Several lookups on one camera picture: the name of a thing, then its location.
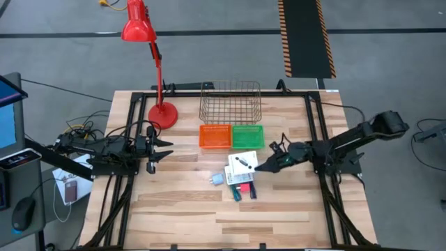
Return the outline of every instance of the wooden tabletop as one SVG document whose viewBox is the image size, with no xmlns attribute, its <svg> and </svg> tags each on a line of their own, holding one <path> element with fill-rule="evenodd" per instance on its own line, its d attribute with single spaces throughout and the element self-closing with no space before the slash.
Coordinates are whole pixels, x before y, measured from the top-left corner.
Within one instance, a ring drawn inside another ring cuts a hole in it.
<svg viewBox="0 0 446 251">
<path fill-rule="evenodd" d="M 115 92 L 107 131 L 125 126 L 131 93 Z M 323 102 L 341 104 L 337 92 L 321 91 L 321 98 Z M 179 115 L 177 123 L 163 130 L 160 136 L 174 145 L 158 150 L 172 149 L 174 153 L 157 164 L 154 175 L 145 171 L 146 161 L 141 161 L 141 171 L 134 180 L 125 249 L 170 248 L 171 244 L 178 244 L 179 248 L 258 248 L 259 243 L 266 243 L 268 248 L 330 247 L 321 190 L 312 163 L 289 167 L 278 174 L 255 173 L 258 199 L 252 200 L 249 194 L 243 194 L 243 200 L 235 202 L 227 185 L 214 186 L 209 178 L 222 173 L 228 154 L 237 151 L 198 147 L 202 124 L 198 118 L 199 98 L 165 100 L 175 104 Z M 146 111 L 154 102 L 154 98 L 147 100 Z M 264 127 L 266 146 L 280 141 L 282 132 L 293 142 L 311 139 L 303 98 L 262 98 L 261 102 L 263 116 L 258 124 Z M 316 108 L 312 105 L 318 125 Z M 329 137 L 348 130 L 342 108 L 324 105 L 323 111 Z M 268 147 L 258 150 L 259 162 L 271 154 Z M 94 181 L 80 245 L 98 230 L 107 180 L 100 177 Z M 108 193 L 107 214 L 113 184 L 114 179 Z M 347 215 L 366 238 L 376 242 L 362 184 L 351 175 L 343 175 L 340 188 Z M 342 243 L 334 211 L 333 216 L 338 242 Z M 120 222 L 118 216 L 112 244 L 117 242 Z"/>
</svg>

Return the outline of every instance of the small box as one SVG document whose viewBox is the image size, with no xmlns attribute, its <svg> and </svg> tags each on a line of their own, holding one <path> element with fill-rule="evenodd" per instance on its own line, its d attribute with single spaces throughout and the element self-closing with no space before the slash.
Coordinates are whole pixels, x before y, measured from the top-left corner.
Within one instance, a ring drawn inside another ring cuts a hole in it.
<svg viewBox="0 0 446 251">
<path fill-rule="evenodd" d="M 253 174 L 232 174 L 230 166 L 224 167 L 224 173 L 226 174 L 226 182 L 228 185 L 246 183 L 254 180 Z"/>
<path fill-rule="evenodd" d="M 253 173 L 255 172 L 254 168 L 259 165 L 256 151 L 231 154 L 228 158 L 231 172 L 234 175 Z"/>
</svg>

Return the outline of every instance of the lamp base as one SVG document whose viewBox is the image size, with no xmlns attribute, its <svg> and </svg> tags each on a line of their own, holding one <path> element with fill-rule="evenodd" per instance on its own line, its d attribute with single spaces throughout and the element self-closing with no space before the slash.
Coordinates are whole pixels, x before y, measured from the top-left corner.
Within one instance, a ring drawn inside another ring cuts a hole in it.
<svg viewBox="0 0 446 251">
<path fill-rule="evenodd" d="M 153 105 L 148 111 L 148 120 L 160 124 L 161 129 L 172 127 L 178 119 L 178 111 L 175 106 L 169 102 L 163 102 L 161 105 L 161 112 L 157 105 Z"/>
</svg>

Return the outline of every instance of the metal wire basket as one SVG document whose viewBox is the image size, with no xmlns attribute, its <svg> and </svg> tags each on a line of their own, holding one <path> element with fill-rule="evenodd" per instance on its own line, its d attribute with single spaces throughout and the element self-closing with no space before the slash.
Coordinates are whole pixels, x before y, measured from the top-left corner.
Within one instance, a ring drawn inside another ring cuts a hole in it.
<svg viewBox="0 0 446 251">
<path fill-rule="evenodd" d="M 214 89 L 201 85 L 199 118 L 205 124 L 254 125 L 262 119 L 258 82 L 210 82 Z"/>
</svg>

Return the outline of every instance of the orange plastic container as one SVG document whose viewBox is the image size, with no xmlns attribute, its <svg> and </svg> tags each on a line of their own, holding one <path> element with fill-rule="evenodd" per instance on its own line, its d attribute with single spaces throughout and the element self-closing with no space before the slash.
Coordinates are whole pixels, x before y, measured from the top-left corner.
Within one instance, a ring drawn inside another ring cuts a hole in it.
<svg viewBox="0 0 446 251">
<path fill-rule="evenodd" d="M 231 125 L 200 125 L 200 147 L 229 149 L 232 146 Z"/>
</svg>

